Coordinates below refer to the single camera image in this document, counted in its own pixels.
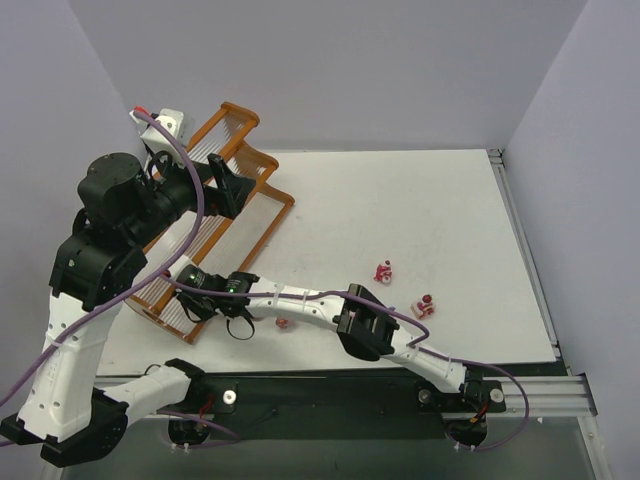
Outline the red pink bear toy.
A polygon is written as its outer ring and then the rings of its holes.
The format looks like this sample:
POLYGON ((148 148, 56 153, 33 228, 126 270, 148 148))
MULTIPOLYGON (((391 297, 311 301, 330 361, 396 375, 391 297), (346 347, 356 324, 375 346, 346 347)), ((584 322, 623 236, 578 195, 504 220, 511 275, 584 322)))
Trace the red pink bear toy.
POLYGON ((389 260, 384 260, 376 267, 373 280, 383 285, 391 283, 393 277, 393 269, 389 260))

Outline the red white cake toy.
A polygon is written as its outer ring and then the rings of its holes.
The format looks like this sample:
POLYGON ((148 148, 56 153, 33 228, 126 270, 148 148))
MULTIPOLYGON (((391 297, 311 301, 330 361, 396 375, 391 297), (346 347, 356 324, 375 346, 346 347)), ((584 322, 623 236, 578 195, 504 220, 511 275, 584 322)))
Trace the red white cake toy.
POLYGON ((435 313, 433 297, 430 294, 423 295, 410 305, 410 310, 417 320, 423 320, 431 316, 435 313))

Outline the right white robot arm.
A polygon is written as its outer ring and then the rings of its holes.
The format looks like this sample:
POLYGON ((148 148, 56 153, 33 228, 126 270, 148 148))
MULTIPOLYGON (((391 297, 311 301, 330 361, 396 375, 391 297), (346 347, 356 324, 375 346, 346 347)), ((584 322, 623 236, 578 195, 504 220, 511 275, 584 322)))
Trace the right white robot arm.
POLYGON ((281 318, 313 325, 339 338, 351 357, 377 362, 386 360, 419 375, 445 395, 481 413, 505 406, 498 387, 486 386, 482 375, 461 360, 423 347, 426 328, 419 335, 399 324, 418 323, 385 307, 365 287, 352 284, 346 291, 316 291, 271 281, 249 272, 226 277, 212 275, 186 260, 166 271, 162 278, 177 288, 176 296, 187 313, 205 319, 217 313, 228 319, 281 318))

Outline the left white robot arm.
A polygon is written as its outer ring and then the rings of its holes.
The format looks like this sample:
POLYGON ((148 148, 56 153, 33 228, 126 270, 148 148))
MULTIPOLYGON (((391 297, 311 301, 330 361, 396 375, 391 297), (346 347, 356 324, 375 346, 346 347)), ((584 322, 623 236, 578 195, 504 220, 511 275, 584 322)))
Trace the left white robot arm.
POLYGON ((217 155, 187 168, 166 165, 154 180, 139 160, 112 153, 93 161, 79 183, 82 209, 59 247, 49 281, 45 360, 23 407, 1 423, 17 445, 37 444, 57 467, 99 460, 126 429, 183 402, 202 371, 173 359, 126 384, 94 384, 104 344, 135 277, 145 247, 186 212, 236 217, 255 180, 235 174, 217 155))

